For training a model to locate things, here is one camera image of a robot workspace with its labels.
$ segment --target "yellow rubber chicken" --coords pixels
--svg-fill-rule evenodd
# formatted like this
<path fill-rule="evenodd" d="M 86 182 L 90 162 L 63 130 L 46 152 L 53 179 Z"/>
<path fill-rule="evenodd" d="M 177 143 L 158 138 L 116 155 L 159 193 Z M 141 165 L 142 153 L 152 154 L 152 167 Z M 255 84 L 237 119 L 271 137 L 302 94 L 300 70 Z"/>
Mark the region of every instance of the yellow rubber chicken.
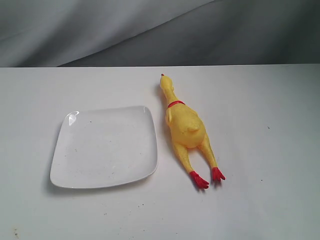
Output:
<path fill-rule="evenodd" d="M 217 166 L 205 125 L 198 117 L 198 114 L 178 100 L 174 93 L 171 78 L 161 74 L 160 86 L 168 104 L 165 122 L 171 131 L 173 150 L 184 169 L 199 189 L 207 189 L 209 187 L 209 183 L 193 170 L 189 162 L 187 149 L 199 148 L 212 169 L 212 180 L 215 182 L 220 182 L 221 179 L 225 180 L 225 176 Z"/>

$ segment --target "table surface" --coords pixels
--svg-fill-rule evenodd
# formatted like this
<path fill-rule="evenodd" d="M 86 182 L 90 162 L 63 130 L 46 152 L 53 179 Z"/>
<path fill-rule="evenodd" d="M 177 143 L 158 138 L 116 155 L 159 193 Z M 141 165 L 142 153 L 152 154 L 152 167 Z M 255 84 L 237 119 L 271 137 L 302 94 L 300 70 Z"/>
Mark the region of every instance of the table surface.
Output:
<path fill-rule="evenodd" d="M 221 187 L 197 191 L 173 155 L 160 74 L 202 118 Z M 0 239 L 318 239 L 320 64 L 0 68 Z M 119 187 L 55 187 L 66 114 L 149 107 L 158 168 Z M 206 180 L 210 169 L 189 154 Z"/>

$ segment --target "square plate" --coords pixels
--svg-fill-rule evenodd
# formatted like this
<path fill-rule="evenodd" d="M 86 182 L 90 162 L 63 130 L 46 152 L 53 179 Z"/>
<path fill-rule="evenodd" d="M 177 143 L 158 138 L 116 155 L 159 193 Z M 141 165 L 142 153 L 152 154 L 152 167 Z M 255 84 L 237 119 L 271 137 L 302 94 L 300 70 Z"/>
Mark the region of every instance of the square plate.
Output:
<path fill-rule="evenodd" d="M 63 188 L 104 188 L 141 180 L 156 168 L 156 131 L 146 106 L 75 111 L 62 123 L 50 179 Z"/>

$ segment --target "gray cloth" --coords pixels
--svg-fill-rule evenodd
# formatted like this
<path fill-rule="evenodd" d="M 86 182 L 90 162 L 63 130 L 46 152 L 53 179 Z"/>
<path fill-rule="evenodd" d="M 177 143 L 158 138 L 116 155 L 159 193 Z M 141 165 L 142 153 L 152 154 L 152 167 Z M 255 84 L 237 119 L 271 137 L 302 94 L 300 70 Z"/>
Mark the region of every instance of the gray cloth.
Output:
<path fill-rule="evenodd" d="M 219 0 L 65 67 L 320 63 L 320 1 Z"/>
<path fill-rule="evenodd" d="M 212 0 L 0 0 L 0 67 L 54 67 Z"/>

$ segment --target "toy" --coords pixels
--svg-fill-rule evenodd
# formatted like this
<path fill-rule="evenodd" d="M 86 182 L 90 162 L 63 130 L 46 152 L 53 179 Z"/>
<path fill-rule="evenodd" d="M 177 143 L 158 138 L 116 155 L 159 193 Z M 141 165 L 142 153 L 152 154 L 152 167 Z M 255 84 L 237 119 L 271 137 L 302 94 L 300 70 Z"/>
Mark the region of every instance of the toy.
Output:
<path fill-rule="evenodd" d="M 165 121 L 171 131 L 173 150 L 184 169 L 199 189 L 209 187 L 209 183 L 193 170 L 189 162 L 187 149 L 199 148 L 212 169 L 212 180 L 214 182 L 220 182 L 221 179 L 225 180 L 226 178 L 217 166 L 205 125 L 198 114 L 178 100 L 174 94 L 171 78 L 161 74 L 160 86 L 168 104 Z"/>

